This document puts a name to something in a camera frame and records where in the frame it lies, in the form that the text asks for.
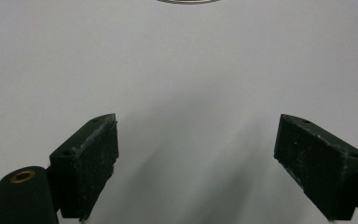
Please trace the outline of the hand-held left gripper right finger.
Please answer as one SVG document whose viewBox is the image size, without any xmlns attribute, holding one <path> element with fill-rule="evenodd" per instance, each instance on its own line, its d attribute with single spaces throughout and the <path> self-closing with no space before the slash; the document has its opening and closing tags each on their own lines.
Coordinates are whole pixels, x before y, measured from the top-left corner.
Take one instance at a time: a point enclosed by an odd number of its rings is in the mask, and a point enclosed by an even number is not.
<svg viewBox="0 0 358 224">
<path fill-rule="evenodd" d="M 358 149 L 303 118 L 282 114 L 274 158 L 330 221 L 358 209 Z"/>
</svg>

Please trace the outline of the round metal rim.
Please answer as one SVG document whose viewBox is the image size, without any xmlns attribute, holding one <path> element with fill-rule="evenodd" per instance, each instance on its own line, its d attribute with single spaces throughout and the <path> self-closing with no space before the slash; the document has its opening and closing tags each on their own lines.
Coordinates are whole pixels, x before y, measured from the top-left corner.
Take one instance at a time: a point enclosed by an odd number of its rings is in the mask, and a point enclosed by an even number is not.
<svg viewBox="0 0 358 224">
<path fill-rule="evenodd" d="M 158 0 L 160 2 L 181 5 L 197 5 L 197 4 L 210 4 L 220 0 Z"/>
</svg>

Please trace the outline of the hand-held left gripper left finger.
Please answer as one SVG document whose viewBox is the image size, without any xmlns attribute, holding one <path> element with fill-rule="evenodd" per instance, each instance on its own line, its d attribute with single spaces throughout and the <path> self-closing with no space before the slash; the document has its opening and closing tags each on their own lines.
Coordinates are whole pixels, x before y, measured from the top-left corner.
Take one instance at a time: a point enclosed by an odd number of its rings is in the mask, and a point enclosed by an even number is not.
<svg viewBox="0 0 358 224">
<path fill-rule="evenodd" d="M 117 158 L 114 114 L 91 119 L 50 154 L 49 174 L 64 218 L 89 218 Z"/>
</svg>

